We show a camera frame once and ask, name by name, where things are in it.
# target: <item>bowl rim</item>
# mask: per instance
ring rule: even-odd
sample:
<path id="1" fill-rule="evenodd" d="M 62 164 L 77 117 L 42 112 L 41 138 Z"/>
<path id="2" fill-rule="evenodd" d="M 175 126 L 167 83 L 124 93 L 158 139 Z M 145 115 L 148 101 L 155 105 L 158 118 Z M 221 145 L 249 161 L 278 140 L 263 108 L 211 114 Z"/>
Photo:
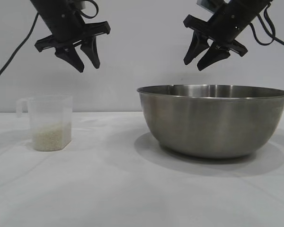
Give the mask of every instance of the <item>bowl rim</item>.
<path id="1" fill-rule="evenodd" d="M 164 97 L 175 97 L 175 98 L 189 98 L 189 99 L 208 99 L 208 100 L 258 100 L 258 99 L 274 99 L 274 98 L 284 98 L 283 96 L 269 96 L 269 97 L 238 97 L 238 98 L 227 98 L 227 97 L 194 97 L 194 96 L 175 96 L 175 95 L 166 95 L 166 94 L 157 94 L 152 92 L 142 91 L 145 88 L 152 88 L 152 87 L 166 87 L 166 86 L 227 86 L 227 87 L 249 87 L 249 88 L 261 88 L 261 89 L 268 89 L 274 91 L 282 91 L 281 89 L 270 88 L 270 87 L 256 87 L 256 86 L 244 86 L 244 85 L 226 85 L 226 84 L 171 84 L 171 85 L 154 85 L 154 86 L 146 86 L 140 87 L 137 89 L 138 93 L 148 94 L 153 96 L 164 96 Z"/>

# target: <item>clear plastic cup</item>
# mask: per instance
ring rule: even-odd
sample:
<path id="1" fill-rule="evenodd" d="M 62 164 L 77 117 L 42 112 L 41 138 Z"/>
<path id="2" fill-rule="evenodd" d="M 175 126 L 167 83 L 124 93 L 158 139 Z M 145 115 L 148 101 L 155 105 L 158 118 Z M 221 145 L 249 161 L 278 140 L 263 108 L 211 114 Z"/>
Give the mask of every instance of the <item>clear plastic cup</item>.
<path id="1" fill-rule="evenodd" d="M 62 150 L 71 141 L 71 96 L 37 96 L 17 101 L 17 116 L 27 104 L 33 148 L 39 151 Z"/>

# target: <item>robotic arm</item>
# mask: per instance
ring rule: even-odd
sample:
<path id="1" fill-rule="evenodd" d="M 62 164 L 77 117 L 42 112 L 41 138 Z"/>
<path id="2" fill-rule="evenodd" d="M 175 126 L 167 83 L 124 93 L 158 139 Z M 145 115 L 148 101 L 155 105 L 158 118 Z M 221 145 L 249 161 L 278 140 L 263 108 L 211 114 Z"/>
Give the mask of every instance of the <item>robotic arm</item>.
<path id="1" fill-rule="evenodd" d="M 52 35 L 36 42 L 39 52 L 54 47 L 55 55 L 83 72 L 84 65 L 78 56 L 75 47 L 81 45 L 81 50 L 89 57 L 95 68 L 99 68 L 100 61 L 97 52 L 96 37 L 101 34 L 109 34 L 108 22 L 85 24 L 82 17 L 94 18 L 98 13 L 98 6 L 94 0 L 30 0 L 36 10 L 52 32 Z M 97 10 L 95 16 L 84 14 L 82 3 L 91 2 Z M 251 25 L 254 36 L 261 45 L 269 45 L 274 40 L 284 45 L 284 41 L 276 38 L 275 28 L 265 10 L 264 16 L 272 28 L 272 42 L 261 43 L 256 37 L 255 29 L 251 21 L 259 17 L 259 13 L 271 5 L 273 0 L 198 0 L 198 5 L 211 11 L 213 16 L 205 22 L 192 15 L 184 20 L 184 25 L 194 30 L 192 42 L 184 58 L 185 65 L 208 49 L 207 53 L 197 64 L 199 70 L 214 64 L 217 61 L 230 57 L 230 51 L 244 56 L 247 48 L 236 41 L 236 37 Z"/>
<path id="2" fill-rule="evenodd" d="M 107 21 L 86 24 L 82 18 L 94 18 L 98 14 L 98 5 L 93 0 L 30 0 L 52 35 L 38 40 L 35 47 L 39 52 L 55 48 L 55 55 L 83 72 L 84 64 L 75 47 L 81 45 L 81 50 L 88 56 L 94 67 L 100 67 L 96 37 L 109 34 Z M 84 1 L 91 2 L 97 12 L 95 16 L 84 14 L 81 9 Z"/>
<path id="3" fill-rule="evenodd" d="M 265 7 L 270 6 L 270 2 L 272 0 L 231 0 L 229 3 L 224 0 L 198 0 L 198 5 L 211 11 L 213 16 L 207 22 L 192 15 L 184 20 L 185 27 L 194 30 L 191 45 L 184 58 L 185 65 L 208 48 L 197 64 L 200 71 L 229 58 L 230 51 L 244 56 L 248 50 L 235 38 Z M 213 40 L 211 47 L 208 39 Z"/>

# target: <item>black cable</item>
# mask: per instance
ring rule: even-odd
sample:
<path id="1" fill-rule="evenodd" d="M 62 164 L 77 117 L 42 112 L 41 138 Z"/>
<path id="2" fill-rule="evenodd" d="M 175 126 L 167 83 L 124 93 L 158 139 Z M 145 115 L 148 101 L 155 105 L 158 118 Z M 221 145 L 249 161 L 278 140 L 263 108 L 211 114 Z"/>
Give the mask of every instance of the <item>black cable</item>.
<path id="1" fill-rule="evenodd" d="M 268 8 L 269 8 L 270 6 L 271 6 L 271 4 L 269 4 L 269 5 L 266 7 L 266 9 L 264 10 L 264 18 L 265 18 L 265 20 L 267 21 L 267 23 L 268 23 L 268 25 L 269 25 L 269 27 L 270 27 L 270 29 L 271 29 L 271 31 L 272 31 L 272 34 L 275 36 L 275 25 L 274 25 L 274 23 L 272 22 L 272 20 L 270 19 L 269 15 L 268 15 L 268 12 L 267 12 L 267 10 L 268 10 Z M 260 44 L 260 45 L 262 45 L 262 46 L 269 46 L 270 44 L 272 44 L 272 43 L 274 42 L 274 39 L 272 39 L 272 41 L 269 42 L 269 43 L 263 43 L 263 42 L 261 42 L 261 41 L 258 39 L 258 37 L 257 37 L 257 33 L 256 33 L 256 30 L 255 30 L 254 25 L 253 25 L 252 23 L 250 23 L 249 26 L 251 27 L 252 34 L 254 35 L 254 38 L 255 38 L 255 40 L 256 40 L 256 42 L 257 42 L 258 44 Z"/>
<path id="2" fill-rule="evenodd" d="M 22 41 L 22 43 L 14 50 L 14 52 L 12 53 L 12 55 L 10 56 L 10 58 L 8 59 L 8 61 L 5 63 L 5 65 L 2 67 L 2 69 L 0 69 L 0 76 L 1 74 L 4 72 L 4 70 L 9 66 L 9 64 L 11 63 L 11 61 L 14 59 L 14 57 L 16 56 L 17 52 L 21 49 L 21 47 L 27 42 L 27 40 L 30 38 L 31 34 L 33 33 L 33 30 L 35 28 L 37 19 L 38 19 L 39 13 L 36 14 L 33 25 L 28 33 L 28 35 L 25 37 L 25 39 Z"/>
<path id="3" fill-rule="evenodd" d="M 266 7 L 266 9 L 264 10 L 264 18 L 265 18 L 265 20 L 267 21 L 267 23 L 269 24 L 269 26 L 271 27 L 271 29 L 274 29 L 274 30 L 275 30 L 274 23 L 273 23 L 272 20 L 270 19 L 269 15 L 268 15 L 268 12 L 267 12 L 267 9 L 268 9 L 269 7 L 270 7 L 270 5 L 268 5 L 268 6 Z M 266 27 L 266 25 L 265 25 L 265 23 L 264 23 L 262 17 L 261 17 L 259 14 L 257 15 L 257 17 L 258 17 L 258 19 L 259 19 L 259 21 L 260 21 L 260 23 L 261 23 L 261 25 L 262 25 L 264 31 L 266 32 L 266 34 L 267 34 L 269 37 L 271 37 L 274 41 L 277 41 L 278 43 L 280 43 L 280 44 L 282 44 L 282 45 L 284 46 L 284 41 L 281 40 L 281 39 L 279 39 L 279 38 L 277 38 L 277 37 L 275 36 L 275 33 L 274 33 L 274 32 L 271 33 L 271 32 L 268 30 L 268 28 Z M 253 30 L 254 36 L 256 37 L 254 27 L 252 28 L 252 30 Z"/>
<path id="4" fill-rule="evenodd" d="M 277 38 L 276 36 L 274 36 L 273 34 L 271 34 L 271 33 L 269 32 L 269 30 L 268 30 L 268 28 L 266 27 L 266 25 L 265 25 L 265 23 L 264 23 L 262 17 L 261 17 L 260 15 L 258 15 L 257 17 L 258 17 L 258 19 L 259 19 L 259 21 L 260 21 L 262 27 L 264 28 L 266 34 L 267 34 L 269 37 L 273 38 L 275 41 L 277 41 L 278 43 L 280 43 L 280 44 L 282 44 L 282 45 L 284 46 L 284 41 L 283 41 L 283 40 Z"/>
<path id="5" fill-rule="evenodd" d="M 96 14 L 94 16 L 89 16 L 89 15 L 86 15 L 85 13 L 82 12 L 82 10 L 78 10 L 78 12 L 81 14 L 81 16 L 87 18 L 87 19 L 92 19 L 92 18 L 95 18 L 98 13 L 99 13 L 99 6 L 98 4 L 94 1 L 94 0 L 82 0 L 82 1 L 89 1 L 90 3 L 92 3 L 95 8 L 96 8 Z"/>

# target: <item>cup handle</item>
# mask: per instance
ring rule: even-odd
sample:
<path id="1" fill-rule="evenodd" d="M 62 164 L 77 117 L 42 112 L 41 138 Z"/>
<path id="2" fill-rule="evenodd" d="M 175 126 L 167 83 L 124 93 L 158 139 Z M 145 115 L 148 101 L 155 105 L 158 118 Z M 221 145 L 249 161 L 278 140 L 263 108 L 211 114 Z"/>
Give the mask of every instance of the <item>cup handle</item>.
<path id="1" fill-rule="evenodd" d="M 16 102 L 16 114 L 17 117 L 21 117 L 23 113 L 23 106 L 24 104 L 27 104 L 26 98 L 21 98 Z"/>

